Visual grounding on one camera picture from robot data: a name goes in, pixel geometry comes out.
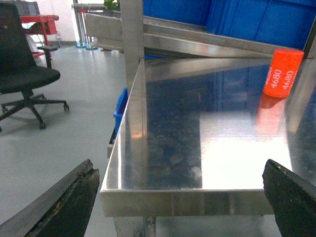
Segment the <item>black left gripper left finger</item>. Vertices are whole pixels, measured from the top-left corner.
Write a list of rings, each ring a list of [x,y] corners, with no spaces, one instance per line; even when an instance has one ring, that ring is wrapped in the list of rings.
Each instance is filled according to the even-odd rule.
[[[99,187],[100,174],[85,160],[0,226],[2,237],[82,237]]]

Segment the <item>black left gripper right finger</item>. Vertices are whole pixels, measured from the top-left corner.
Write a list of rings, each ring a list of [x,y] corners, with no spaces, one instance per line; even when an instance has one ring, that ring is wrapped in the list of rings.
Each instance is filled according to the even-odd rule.
[[[264,193],[283,237],[316,235],[316,187],[276,161],[267,160]]]

